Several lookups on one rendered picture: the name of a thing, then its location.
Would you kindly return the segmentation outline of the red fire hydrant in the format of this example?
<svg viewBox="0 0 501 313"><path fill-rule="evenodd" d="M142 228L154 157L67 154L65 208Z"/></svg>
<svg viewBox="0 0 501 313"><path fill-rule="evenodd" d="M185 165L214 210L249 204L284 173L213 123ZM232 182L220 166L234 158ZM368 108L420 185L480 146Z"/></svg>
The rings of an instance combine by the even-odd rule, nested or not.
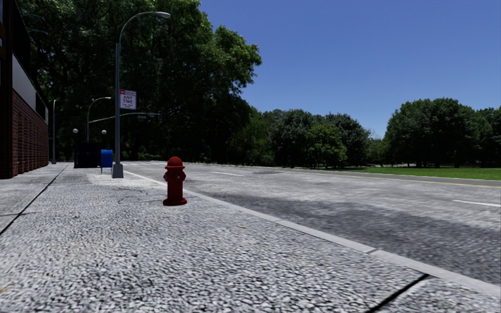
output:
<svg viewBox="0 0 501 313"><path fill-rule="evenodd" d="M184 205L187 200L183 197L183 181L186 178L182 160L177 157L171 157L165 166L166 172L163 176L167 182L167 198L163 200L165 206Z"/></svg>

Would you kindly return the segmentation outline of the grey street lamp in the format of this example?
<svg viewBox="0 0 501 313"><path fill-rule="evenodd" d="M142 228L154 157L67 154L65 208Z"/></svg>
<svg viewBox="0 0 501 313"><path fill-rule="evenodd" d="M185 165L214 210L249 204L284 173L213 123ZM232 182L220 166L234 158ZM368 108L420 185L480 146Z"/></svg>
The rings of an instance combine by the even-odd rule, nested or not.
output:
<svg viewBox="0 0 501 313"><path fill-rule="evenodd" d="M88 110L87 110L87 121L86 121L86 138L85 138L85 142L89 142L89 135L90 135L90 126L89 124L90 123L94 123L94 122L98 122L98 121L105 121L105 120L108 120L108 119L114 119L115 116L111 116L111 117L105 117L105 118L102 118L102 119L97 119L97 120L94 120L94 121L90 121L89 120L89 117L90 117L90 109L92 107L92 105L98 101L98 100L111 100L111 97L100 97L100 98L97 98L95 100L92 101L92 103L89 105L88 107ZM122 113L120 114L120 117L122 116L127 116L127 115L144 115L144 116L148 116L148 117L154 117L154 116L160 116L162 115L161 112L134 112L134 113Z"/></svg>
<svg viewBox="0 0 501 313"><path fill-rule="evenodd" d="M120 60L121 60L121 39L123 36L123 31L126 26L134 19L139 18L140 16L145 15L154 15L159 18L169 19L171 17L170 13L163 11L147 11L140 12L132 17L130 17L123 25L120 30L117 42L115 44L115 158L114 164L112 166L112 178L113 179L121 179L124 178L123 165L121 164L121 118L120 118Z"/></svg>

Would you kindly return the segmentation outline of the dark stairway railing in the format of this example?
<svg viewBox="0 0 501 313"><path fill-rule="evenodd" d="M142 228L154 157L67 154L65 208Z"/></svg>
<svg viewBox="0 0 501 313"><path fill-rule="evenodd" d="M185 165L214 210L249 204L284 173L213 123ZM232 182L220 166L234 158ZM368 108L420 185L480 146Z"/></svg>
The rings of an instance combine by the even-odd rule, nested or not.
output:
<svg viewBox="0 0 501 313"><path fill-rule="evenodd" d="M74 128L74 168L97 168L101 165L101 143L80 142L78 129Z"/></svg>

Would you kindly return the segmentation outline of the red brick building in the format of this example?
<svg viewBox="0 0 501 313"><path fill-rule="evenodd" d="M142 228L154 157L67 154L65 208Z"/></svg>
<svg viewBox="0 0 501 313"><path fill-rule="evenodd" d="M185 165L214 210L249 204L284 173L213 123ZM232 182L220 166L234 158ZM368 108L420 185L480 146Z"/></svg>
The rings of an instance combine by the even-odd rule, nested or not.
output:
<svg viewBox="0 0 501 313"><path fill-rule="evenodd" d="M0 0L0 179L48 165L49 110L16 0Z"/></svg>

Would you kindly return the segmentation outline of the grey pole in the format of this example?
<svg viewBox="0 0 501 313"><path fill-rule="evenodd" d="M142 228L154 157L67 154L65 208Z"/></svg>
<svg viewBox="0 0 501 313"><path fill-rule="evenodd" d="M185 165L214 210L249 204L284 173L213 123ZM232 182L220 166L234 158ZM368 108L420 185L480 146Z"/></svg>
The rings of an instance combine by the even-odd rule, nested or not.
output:
<svg viewBox="0 0 501 313"><path fill-rule="evenodd" d="M55 104L56 99L53 100L52 104L52 159L51 164L57 164L56 156L55 156Z"/></svg>

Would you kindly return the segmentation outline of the trees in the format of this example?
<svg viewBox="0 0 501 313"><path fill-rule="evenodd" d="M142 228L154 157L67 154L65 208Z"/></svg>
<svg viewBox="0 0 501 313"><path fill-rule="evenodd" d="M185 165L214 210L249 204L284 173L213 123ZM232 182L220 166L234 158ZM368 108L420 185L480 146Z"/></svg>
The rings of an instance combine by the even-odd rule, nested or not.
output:
<svg viewBox="0 0 501 313"><path fill-rule="evenodd" d="M365 160L418 168L501 166L501 106L474 110L452 98L406 102L392 113L384 137L369 141Z"/></svg>
<svg viewBox="0 0 501 313"><path fill-rule="evenodd" d="M262 166L360 166L369 132L346 114L259 112L242 93L262 62L237 32L213 27L199 0L16 0L31 31L32 67L42 92L56 99L55 146L73 157L71 130L85 140L90 117L114 116L115 44L120 84L138 109L161 116L121 118L125 160L181 157L188 162ZM114 147L114 119L90 126L90 138Z"/></svg>

